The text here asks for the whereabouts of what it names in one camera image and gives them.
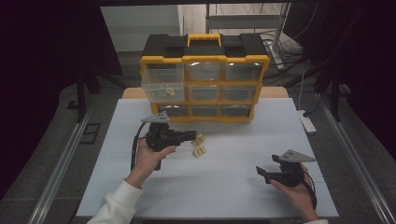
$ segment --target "human hand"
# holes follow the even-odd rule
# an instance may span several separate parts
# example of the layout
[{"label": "human hand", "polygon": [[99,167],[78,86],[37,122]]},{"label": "human hand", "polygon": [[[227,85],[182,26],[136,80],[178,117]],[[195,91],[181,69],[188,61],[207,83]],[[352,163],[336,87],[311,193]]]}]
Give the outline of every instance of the human hand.
[{"label": "human hand", "polygon": [[141,189],[143,182],[152,174],[158,162],[175,151],[176,147],[166,147],[159,152],[154,151],[149,148],[146,138],[140,139],[137,148],[136,164],[125,181]]},{"label": "human hand", "polygon": [[[308,173],[308,169],[306,169],[303,164],[301,164],[301,166],[303,167],[303,170]],[[311,186],[311,181],[307,174],[304,174],[304,180],[309,186]],[[270,182],[275,188],[288,196],[291,204],[299,211],[303,221],[307,222],[318,220],[318,215],[312,204],[311,195],[306,187],[299,184],[297,187],[289,188],[275,180],[270,180]]]}]

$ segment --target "white wall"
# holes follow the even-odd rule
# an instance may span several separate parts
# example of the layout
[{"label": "white wall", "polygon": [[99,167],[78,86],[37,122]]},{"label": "white wall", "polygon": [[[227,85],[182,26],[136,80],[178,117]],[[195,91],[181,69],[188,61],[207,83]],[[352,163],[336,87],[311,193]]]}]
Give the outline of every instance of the white wall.
[{"label": "white wall", "polygon": [[101,9],[116,52],[143,50],[151,34],[180,35],[177,6]]}]

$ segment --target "white tabletop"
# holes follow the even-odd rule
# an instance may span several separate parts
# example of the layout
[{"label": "white tabletop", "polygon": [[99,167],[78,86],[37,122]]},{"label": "white tabletop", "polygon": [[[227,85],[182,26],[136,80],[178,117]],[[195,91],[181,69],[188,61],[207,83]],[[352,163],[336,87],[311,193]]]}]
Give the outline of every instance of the white tabletop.
[{"label": "white tabletop", "polygon": [[[129,174],[131,148],[140,120],[151,115],[147,100],[119,100],[105,142],[85,191],[78,216],[93,216],[104,195]],[[145,134],[149,125],[143,129]],[[287,198],[256,173],[256,165],[278,172],[271,155],[288,149],[315,157],[293,101],[260,99],[251,122],[170,123],[177,131],[195,130],[206,140],[206,153],[195,158],[190,142],[163,160],[143,185],[136,217],[278,218],[297,217]],[[305,166],[317,189],[317,212],[338,217],[316,162]]]}]

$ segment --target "paper piece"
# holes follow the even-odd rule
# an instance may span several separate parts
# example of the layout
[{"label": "paper piece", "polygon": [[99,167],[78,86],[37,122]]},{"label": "paper piece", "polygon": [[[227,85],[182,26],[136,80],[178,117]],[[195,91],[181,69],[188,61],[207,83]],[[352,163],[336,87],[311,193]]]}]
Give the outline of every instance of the paper piece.
[{"label": "paper piece", "polygon": [[175,95],[175,91],[174,91],[173,88],[168,87],[168,88],[166,88],[166,94],[174,96]]},{"label": "paper piece", "polygon": [[206,153],[206,149],[204,146],[198,146],[194,149],[194,155],[195,157],[200,157],[202,156],[204,153]]},{"label": "paper piece", "polygon": [[201,133],[197,134],[197,137],[195,138],[194,141],[191,142],[193,147],[198,147],[200,146],[204,141],[206,140],[205,136]]}]

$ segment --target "metal bracket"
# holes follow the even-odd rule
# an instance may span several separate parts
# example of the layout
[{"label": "metal bracket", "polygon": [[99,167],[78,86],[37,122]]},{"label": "metal bracket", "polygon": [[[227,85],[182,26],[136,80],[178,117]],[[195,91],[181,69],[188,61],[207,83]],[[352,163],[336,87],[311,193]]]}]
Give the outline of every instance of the metal bracket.
[{"label": "metal bracket", "polygon": [[288,161],[288,162],[302,162],[302,161],[316,161],[315,158],[305,156],[300,152],[293,151],[289,149],[283,155],[279,157],[280,161]]},{"label": "metal bracket", "polygon": [[165,111],[141,120],[144,123],[169,123],[171,120]]}]

